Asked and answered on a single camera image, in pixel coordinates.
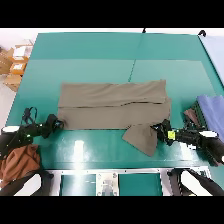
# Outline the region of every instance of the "reddish-brown cloth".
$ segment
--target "reddish-brown cloth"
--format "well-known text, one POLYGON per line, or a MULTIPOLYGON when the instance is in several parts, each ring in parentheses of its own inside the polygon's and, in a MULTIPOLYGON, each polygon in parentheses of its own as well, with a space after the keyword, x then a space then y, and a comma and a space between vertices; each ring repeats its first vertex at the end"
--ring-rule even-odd
POLYGON ((24 177, 29 171, 40 168, 40 156, 36 150, 38 145, 27 145, 14 149, 5 160, 0 160, 0 187, 24 177))

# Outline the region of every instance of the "brown fabric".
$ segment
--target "brown fabric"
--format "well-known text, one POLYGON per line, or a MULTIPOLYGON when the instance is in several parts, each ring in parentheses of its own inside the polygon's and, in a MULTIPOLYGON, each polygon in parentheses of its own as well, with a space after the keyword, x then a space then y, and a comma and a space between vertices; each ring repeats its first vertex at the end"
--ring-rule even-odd
POLYGON ((195 113, 195 111, 193 109, 190 108, 188 110, 185 110, 184 111, 184 114, 186 116, 188 116, 194 122, 195 125, 197 125, 198 127, 200 127, 200 124, 198 122, 197 115, 196 115, 196 113, 195 113))
POLYGON ((157 145, 150 126, 169 119, 166 81, 145 83, 64 83, 58 118, 66 130, 127 129, 123 139, 147 155, 157 145))
POLYGON ((38 145, 28 145, 14 149, 5 160, 0 160, 0 187, 24 177, 28 172, 40 168, 40 156, 36 150, 38 145))

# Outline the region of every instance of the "yellow label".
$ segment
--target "yellow label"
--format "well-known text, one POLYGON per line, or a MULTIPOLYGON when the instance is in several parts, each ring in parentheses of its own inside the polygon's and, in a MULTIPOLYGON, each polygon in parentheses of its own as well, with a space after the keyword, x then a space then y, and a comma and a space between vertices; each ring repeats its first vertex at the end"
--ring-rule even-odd
POLYGON ((168 131, 168 138, 175 140, 175 132, 174 131, 168 131))

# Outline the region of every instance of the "purple-blue fabric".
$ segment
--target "purple-blue fabric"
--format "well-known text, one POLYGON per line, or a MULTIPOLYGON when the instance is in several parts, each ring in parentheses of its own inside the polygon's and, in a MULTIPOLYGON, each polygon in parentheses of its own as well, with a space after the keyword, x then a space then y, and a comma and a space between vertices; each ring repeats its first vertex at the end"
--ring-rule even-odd
POLYGON ((204 115, 208 130, 215 131, 224 142, 224 97, 198 96, 197 101, 204 115))

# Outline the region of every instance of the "table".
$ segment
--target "table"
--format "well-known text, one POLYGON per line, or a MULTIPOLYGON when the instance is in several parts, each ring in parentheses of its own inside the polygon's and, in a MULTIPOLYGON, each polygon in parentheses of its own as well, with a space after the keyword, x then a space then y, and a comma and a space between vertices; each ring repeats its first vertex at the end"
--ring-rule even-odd
MULTIPOLYGON (((168 95, 171 94, 172 98, 175 98, 172 102, 171 124, 176 128, 183 127, 181 112, 190 106, 197 94, 224 93, 198 36, 148 33, 38 34, 7 125, 20 124, 26 107, 38 108, 37 122, 46 120, 50 113, 57 114, 62 82, 125 83, 160 78, 167 80, 168 95), (192 62, 193 64, 187 65, 186 60, 201 61, 202 64, 200 66, 192 62), (197 82, 192 78, 177 78, 178 74, 184 72, 192 75, 195 69, 198 69, 194 72, 194 77, 199 77, 197 82), (188 88, 190 98, 184 98, 183 101, 188 88)), ((123 133, 124 130, 60 131, 46 140, 36 138, 35 143, 40 145, 39 153, 44 169, 208 165, 203 152, 192 151, 189 159, 180 153, 178 143, 172 147, 159 143, 155 155, 148 157, 123 141, 123 133), (85 143, 82 158, 77 158, 74 154, 76 140, 85 143)), ((212 178, 224 188, 223 166, 210 167, 210 170, 212 178)))

